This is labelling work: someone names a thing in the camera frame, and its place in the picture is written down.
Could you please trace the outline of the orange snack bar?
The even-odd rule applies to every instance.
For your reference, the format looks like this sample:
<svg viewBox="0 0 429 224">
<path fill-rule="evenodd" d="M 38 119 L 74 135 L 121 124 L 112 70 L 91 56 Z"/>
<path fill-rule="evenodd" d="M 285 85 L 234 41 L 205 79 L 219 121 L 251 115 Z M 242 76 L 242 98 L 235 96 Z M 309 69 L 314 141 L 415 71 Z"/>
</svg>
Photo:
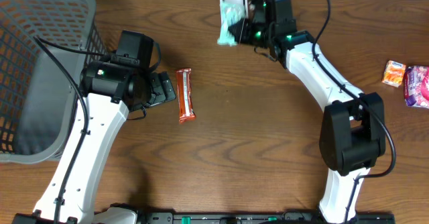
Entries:
<svg viewBox="0 0 429 224">
<path fill-rule="evenodd" d="M 179 123 L 196 119 L 191 97 L 191 72 L 191 68 L 183 68 L 176 71 Z"/>
</svg>

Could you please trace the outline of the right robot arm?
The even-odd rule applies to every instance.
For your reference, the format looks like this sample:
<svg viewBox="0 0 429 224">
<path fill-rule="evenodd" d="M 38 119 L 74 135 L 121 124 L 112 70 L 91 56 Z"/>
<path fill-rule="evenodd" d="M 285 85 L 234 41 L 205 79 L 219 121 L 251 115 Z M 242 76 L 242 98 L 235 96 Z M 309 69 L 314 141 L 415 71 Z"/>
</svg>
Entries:
<svg viewBox="0 0 429 224">
<path fill-rule="evenodd" d="M 313 37 L 298 30 L 292 0 L 221 0 L 219 44 L 245 44 L 269 52 L 296 76 L 322 109 L 319 149 L 328 167 L 318 204 L 322 223 L 358 223 L 361 185 L 391 142 L 377 93 L 365 94 L 325 58 Z"/>
</svg>

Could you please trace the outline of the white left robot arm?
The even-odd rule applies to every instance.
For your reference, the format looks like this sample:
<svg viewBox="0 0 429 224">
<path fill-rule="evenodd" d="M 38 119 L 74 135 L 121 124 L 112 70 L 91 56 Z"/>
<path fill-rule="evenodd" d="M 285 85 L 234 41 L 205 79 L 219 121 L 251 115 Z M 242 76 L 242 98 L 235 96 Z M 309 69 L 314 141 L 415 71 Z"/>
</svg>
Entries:
<svg viewBox="0 0 429 224">
<path fill-rule="evenodd" d="M 21 223 L 138 223 L 139 211 L 126 204 L 95 213 L 97 189 L 111 146 L 130 112 L 175 99 L 167 72 L 95 61 L 82 71 L 77 113 L 66 147 L 31 214 Z"/>
</svg>

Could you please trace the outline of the small orange tissue pack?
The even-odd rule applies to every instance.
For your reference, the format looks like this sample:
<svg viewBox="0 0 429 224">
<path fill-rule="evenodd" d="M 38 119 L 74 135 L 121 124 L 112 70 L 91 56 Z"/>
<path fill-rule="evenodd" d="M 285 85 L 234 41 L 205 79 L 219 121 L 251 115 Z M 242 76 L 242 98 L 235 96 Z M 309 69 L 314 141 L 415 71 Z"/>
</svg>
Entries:
<svg viewBox="0 0 429 224">
<path fill-rule="evenodd" d="M 402 84 L 406 65 L 389 60 L 385 66 L 381 82 L 393 87 L 399 87 Z"/>
</svg>

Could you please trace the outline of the purple noodle packet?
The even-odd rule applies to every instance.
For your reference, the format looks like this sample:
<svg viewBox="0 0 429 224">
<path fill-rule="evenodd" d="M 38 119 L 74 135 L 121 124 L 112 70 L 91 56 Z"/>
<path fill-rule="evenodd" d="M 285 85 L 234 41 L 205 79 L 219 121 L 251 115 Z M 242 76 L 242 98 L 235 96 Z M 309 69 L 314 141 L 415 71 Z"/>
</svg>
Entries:
<svg viewBox="0 0 429 224">
<path fill-rule="evenodd" d="M 406 68 L 404 99 L 408 107 L 428 108 L 427 66 L 409 66 Z"/>
</svg>

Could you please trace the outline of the teal wet wipes pack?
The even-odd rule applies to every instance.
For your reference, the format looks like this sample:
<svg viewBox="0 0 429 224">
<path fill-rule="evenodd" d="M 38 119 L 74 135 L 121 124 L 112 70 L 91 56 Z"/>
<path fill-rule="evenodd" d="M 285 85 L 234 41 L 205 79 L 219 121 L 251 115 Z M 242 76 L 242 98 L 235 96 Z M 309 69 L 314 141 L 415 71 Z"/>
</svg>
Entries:
<svg viewBox="0 0 429 224">
<path fill-rule="evenodd" d="M 229 31 L 229 26 L 234 25 L 245 17 L 245 7 L 236 3 L 220 2 L 221 28 L 217 44 L 220 46 L 236 46 L 235 37 Z"/>
</svg>

